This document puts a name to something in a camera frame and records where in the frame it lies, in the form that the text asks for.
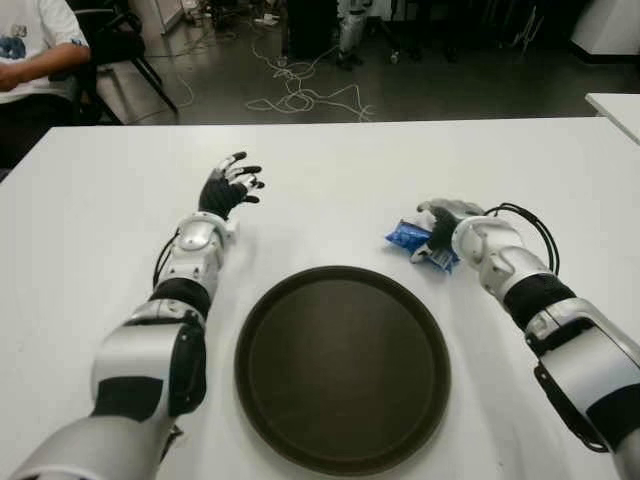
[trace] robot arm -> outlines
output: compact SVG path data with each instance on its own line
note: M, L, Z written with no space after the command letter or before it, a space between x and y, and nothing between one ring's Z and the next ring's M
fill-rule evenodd
M435 242L449 239L523 331L539 360L536 379L567 427L588 448L611 452L621 478L640 479L640 347L576 297L503 219L463 202L419 207L426 209L436 217Z
M88 418L49 437L12 480L145 480L155 477L179 415L206 392L205 322L229 234L226 219L262 188L259 167L215 169L196 213L180 223L149 300L102 344L91 375Z

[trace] gray floor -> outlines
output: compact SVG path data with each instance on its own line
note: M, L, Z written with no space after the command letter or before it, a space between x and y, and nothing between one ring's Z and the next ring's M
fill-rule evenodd
M145 37L150 57L182 53L206 33L180 23L169 35L161 36L149 22ZM137 123L358 121L355 114L329 105L291 115L247 109L249 100L275 102L287 92L283 79L273 78L274 71L252 53L253 43L264 55L277 57L279 33L259 36L243 22L247 20L239 19L233 28L235 39L216 39L210 34L187 55L150 58L175 103L184 104L191 98L181 79L192 89L194 100L179 115L164 111ZM632 65L587 65L567 51L535 46L524 57L508 49L463 48L456 64L447 63L434 47L425 50L421 62L405 56L392 65L384 39L373 36L365 38L361 54L365 65L353 72L340 71L329 60L319 62L316 75L304 87L326 95L355 83L362 103L374 106L374 121L590 116L594 111L584 100L588 92L640 93L640 74ZM101 74L99 89L125 123L165 106L132 65L114 65L111 72ZM345 92L338 101L354 105L353 91Z

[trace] black cable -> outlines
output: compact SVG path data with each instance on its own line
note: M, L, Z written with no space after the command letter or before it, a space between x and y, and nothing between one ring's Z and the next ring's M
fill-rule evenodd
M167 260L169 259L169 255L165 255L165 253L167 252L167 250L169 249L169 247L171 246L171 244L173 243L173 241L176 239L176 237L178 236L178 233L180 232L180 230L176 230L176 233L173 234L173 237L171 237L167 243L165 243L164 247L162 247L162 250L160 251L160 255L158 255L158 259L156 260L156 266L153 269L153 279L152 279L152 286L155 289L156 285L158 284L158 279L160 278L160 272L162 271L162 269L164 268L164 266L167 263Z
M498 216L498 213L501 211L512 212L516 215L519 215L538 231L547 249L547 255L549 257L549 270L558 275L560 272L560 252L558 250L558 245L556 244L553 235L551 234L547 226L542 222L542 220L540 220L535 214L533 214L526 208L510 202L502 202L497 207L490 208L489 210L484 212L484 214L490 215L491 213L493 213L494 216Z

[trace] person's hand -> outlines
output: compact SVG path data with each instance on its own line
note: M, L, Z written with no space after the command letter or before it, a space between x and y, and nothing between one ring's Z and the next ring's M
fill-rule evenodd
M0 63L0 92L10 92L22 83L20 68L16 64Z

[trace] wire on floor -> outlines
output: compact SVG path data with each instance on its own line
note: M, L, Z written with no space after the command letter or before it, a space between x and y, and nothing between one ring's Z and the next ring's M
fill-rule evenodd
M251 50L253 55L264 61L273 73L273 78L284 78L284 85L288 94L273 102L268 98L259 98L251 100L245 103L246 108L258 112L276 111L286 115L309 112L314 109L317 104L331 105L334 107L345 109L358 117L358 121L371 121L371 116L374 115L373 105L362 105L360 97L360 87L352 83L344 88L336 90L329 95L321 95L318 92L310 89L303 88L302 82L309 80L316 73L316 64L327 55L333 53L338 47L334 46L316 58L313 62L296 62L287 65L286 67L279 67L274 65L269 58L258 53L256 49L256 42L262 38L257 36L253 39L251 44ZM339 95L352 90L355 96L355 102L353 105L347 105L340 103L334 99Z
M199 38L186 42L183 48L178 53L173 54L160 54L160 55L145 55L145 58L178 58L186 55L201 55L206 53L209 48L222 43L229 43L238 38L238 34L232 31L216 34L215 30L208 30L204 32Z
M191 105L193 105L195 100L196 100L196 95L195 95L195 93L193 93L193 89L191 88L191 86L186 82L186 80L184 78L182 78L182 76L180 76L179 73L176 73L176 77L178 77L178 80L180 81L180 83L182 83L184 85L184 87L187 89L187 92L189 93L189 100L187 100L184 103L180 103L180 104L176 105L178 110L180 110L182 108L187 108L187 107L190 107ZM154 112L147 113L145 115L142 115L142 116L136 118L135 120L132 120L127 125L135 125L136 123L141 122L142 120L146 120L147 118L153 117L154 115L158 115L160 113L164 113L167 110L170 110L169 107L163 107L163 108L161 108L159 110L156 110Z

